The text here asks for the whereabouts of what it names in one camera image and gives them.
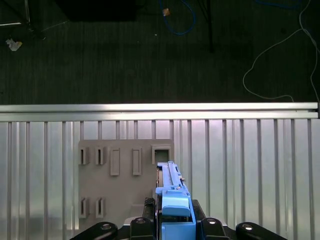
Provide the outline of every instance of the metal rod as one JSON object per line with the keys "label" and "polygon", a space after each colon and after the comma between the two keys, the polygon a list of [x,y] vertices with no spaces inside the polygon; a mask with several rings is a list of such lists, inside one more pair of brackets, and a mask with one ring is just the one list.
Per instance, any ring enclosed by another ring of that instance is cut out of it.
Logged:
{"label": "metal rod", "polygon": [[21,22],[1,23],[0,27],[18,26],[22,25]]}
{"label": "metal rod", "polygon": [[208,16],[208,34],[209,34],[209,50],[214,52],[214,41],[212,34],[212,15],[211,15],[211,0],[206,0],[206,13]]}
{"label": "metal rod", "polygon": [[30,11],[29,11],[29,0],[24,0],[25,17],[28,23],[30,23]]}
{"label": "metal rod", "polygon": [[19,21],[21,25],[26,25],[27,29],[32,32],[37,38],[44,40],[46,37],[43,35],[43,33],[39,30],[37,30],[30,22],[30,13],[29,13],[29,2],[28,0],[24,0],[24,6],[25,6],[25,14],[26,18],[16,9],[14,9],[7,1],[0,0],[0,3],[3,3],[5,7],[7,7],[12,14],[16,15],[19,18]]}

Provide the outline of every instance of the rectangular hole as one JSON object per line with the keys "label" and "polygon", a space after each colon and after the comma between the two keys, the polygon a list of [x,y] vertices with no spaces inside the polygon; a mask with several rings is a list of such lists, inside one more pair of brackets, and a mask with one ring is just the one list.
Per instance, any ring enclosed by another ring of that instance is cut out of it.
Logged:
{"label": "rectangular hole", "polygon": [[81,213],[80,213],[80,215],[83,215],[83,214],[85,214],[85,199],[81,200]]}
{"label": "rectangular hole", "polygon": [[101,160],[101,149],[98,149],[98,163],[102,165],[102,160]]}
{"label": "rectangular hole", "polygon": [[99,215],[101,215],[101,204],[102,204],[102,199],[100,198],[99,199],[99,206],[98,206]]}
{"label": "rectangular hole", "polygon": [[80,152],[80,163],[81,164],[85,164],[85,161],[84,161],[84,150],[81,149],[81,152]]}
{"label": "rectangular hole", "polygon": [[169,159],[169,150],[168,149],[156,149],[154,151],[154,157],[156,163],[166,163]]}

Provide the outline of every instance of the blue plastic part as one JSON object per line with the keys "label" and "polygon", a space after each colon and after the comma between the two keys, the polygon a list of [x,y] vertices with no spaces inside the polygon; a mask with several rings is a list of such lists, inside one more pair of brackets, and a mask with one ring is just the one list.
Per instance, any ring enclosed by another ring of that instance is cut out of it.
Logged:
{"label": "blue plastic part", "polygon": [[196,218],[192,206],[191,195],[187,186],[181,181],[182,175],[178,166],[172,162],[159,162],[162,169],[163,187],[155,192],[162,196],[162,215],[189,217],[188,222],[162,222],[162,240],[195,240]]}
{"label": "blue plastic part", "polygon": [[195,240],[196,239],[196,218],[192,207],[191,197],[189,196],[189,205],[191,206],[192,221],[188,222],[163,222],[161,224],[162,240]]}

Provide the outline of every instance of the gray pegboard panel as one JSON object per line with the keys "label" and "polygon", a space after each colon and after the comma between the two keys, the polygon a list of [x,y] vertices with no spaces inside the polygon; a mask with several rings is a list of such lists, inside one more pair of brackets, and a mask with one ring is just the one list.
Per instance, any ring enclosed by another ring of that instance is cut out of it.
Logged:
{"label": "gray pegboard panel", "polygon": [[108,221],[119,228],[153,197],[157,162],[174,161],[170,139],[79,142],[79,230]]}

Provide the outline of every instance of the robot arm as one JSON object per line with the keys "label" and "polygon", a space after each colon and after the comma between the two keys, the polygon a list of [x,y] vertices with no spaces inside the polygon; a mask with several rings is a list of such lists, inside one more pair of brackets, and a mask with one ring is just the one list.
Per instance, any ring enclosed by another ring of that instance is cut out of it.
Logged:
{"label": "robot arm", "polygon": [[111,222],[100,222],[72,239],[285,240],[252,222],[239,223],[232,230],[218,219],[206,217],[172,161],[157,164],[155,198],[145,199],[141,217],[130,219],[120,229]]}

